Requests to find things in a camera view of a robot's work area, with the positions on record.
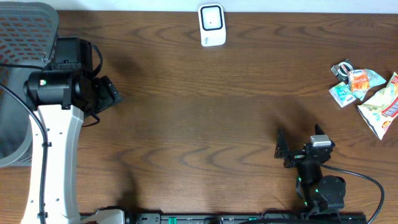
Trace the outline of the teal tissue box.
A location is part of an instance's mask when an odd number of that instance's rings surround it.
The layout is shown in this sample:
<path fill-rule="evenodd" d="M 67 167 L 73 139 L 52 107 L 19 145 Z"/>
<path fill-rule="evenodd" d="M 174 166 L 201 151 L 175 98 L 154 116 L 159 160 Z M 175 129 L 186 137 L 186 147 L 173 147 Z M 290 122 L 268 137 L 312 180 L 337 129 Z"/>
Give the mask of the teal tissue box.
<path fill-rule="evenodd" d="M 340 82 L 333 86 L 329 89 L 329 92 L 341 108 L 344 108 L 356 100 L 356 97 L 345 82 Z"/>

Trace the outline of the orange small packet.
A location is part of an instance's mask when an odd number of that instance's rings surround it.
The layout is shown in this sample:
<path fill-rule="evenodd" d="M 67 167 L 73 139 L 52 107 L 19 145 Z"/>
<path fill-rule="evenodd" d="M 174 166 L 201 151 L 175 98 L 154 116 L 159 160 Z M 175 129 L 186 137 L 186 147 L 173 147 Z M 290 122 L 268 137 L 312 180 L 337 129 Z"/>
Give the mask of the orange small packet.
<path fill-rule="evenodd" d="M 368 73 L 365 69 L 349 71 L 348 82 L 352 92 L 368 91 L 370 89 Z"/>

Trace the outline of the cream snack bag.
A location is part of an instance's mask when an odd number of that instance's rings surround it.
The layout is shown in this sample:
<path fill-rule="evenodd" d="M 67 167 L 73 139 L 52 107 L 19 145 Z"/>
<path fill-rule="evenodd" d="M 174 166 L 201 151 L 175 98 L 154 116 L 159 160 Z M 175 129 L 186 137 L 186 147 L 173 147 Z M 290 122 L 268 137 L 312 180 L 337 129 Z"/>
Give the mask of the cream snack bag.
<path fill-rule="evenodd" d="M 357 106 L 364 121 L 378 139 L 382 140 L 389 126 L 397 117 L 397 74 L 393 73 L 388 84 L 370 99 Z"/>

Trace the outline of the mint green wipes pack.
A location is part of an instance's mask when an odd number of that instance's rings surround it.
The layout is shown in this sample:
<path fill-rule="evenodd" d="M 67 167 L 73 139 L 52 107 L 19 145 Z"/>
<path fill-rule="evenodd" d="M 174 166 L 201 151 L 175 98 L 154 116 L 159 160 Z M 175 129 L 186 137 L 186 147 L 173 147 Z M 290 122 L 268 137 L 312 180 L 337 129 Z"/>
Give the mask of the mint green wipes pack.
<path fill-rule="evenodd" d="M 365 68 L 364 72 L 366 73 L 368 83 L 367 84 L 365 84 L 364 82 L 359 83 L 359 87 L 361 89 L 355 91 L 356 97 L 359 98 L 361 101 L 363 101 L 364 97 L 366 96 L 366 93 L 370 89 L 385 84 L 386 82 L 386 80 L 382 76 L 380 76 L 378 73 L 376 73 L 373 70 Z"/>

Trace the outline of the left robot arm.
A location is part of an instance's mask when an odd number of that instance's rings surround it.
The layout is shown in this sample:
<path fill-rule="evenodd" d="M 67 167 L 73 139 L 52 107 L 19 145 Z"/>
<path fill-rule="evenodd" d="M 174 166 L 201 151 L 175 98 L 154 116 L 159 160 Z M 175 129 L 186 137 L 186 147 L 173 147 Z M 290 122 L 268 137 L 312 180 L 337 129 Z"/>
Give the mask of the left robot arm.
<path fill-rule="evenodd" d="M 98 113 L 121 96 L 93 67 L 96 45 L 78 37 L 59 38 L 55 58 L 32 72 L 24 91 L 32 111 L 32 165 L 23 223 L 126 223 L 121 208 L 102 208 L 83 218 L 76 200 L 77 146 L 83 120 L 98 124 Z"/>

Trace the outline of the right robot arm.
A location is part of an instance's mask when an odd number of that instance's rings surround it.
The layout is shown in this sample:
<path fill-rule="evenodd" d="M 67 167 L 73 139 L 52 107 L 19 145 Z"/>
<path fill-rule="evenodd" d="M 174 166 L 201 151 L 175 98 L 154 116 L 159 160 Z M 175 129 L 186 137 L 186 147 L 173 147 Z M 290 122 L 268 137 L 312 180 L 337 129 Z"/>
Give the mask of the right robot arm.
<path fill-rule="evenodd" d="M 346 182 L 335 175 L 323 175 L 321 166 L 331 159 L 335 143 L 315 125 L 315 134 L 301 150 L 291 151 L 282 130 L 277 131 L 274 157 L 284 160 L 285 168 L 296 168 L 296 191 L 304 200 L 302 217 L 337 213 L 345 207 Z"/>

